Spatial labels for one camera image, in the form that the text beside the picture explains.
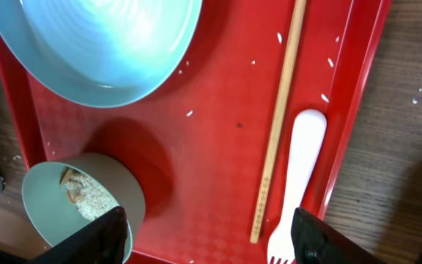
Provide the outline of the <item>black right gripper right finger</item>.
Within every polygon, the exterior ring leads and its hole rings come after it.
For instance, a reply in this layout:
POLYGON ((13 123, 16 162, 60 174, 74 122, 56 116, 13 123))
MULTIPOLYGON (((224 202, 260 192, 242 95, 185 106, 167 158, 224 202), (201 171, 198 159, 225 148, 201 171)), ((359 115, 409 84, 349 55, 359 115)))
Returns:
POLYGON ((304 208, 296 208, 291 237, 297 264, 383 264, 304 208))

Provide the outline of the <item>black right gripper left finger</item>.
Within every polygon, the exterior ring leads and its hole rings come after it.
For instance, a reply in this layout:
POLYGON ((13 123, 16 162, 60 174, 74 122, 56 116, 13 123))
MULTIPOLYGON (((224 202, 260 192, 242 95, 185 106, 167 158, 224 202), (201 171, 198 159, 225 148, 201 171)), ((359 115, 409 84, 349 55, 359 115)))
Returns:
POLYGON ((126 212, 116 206, 33 260, 0 250, 0 264, 122 264, 126 239, 126 212))

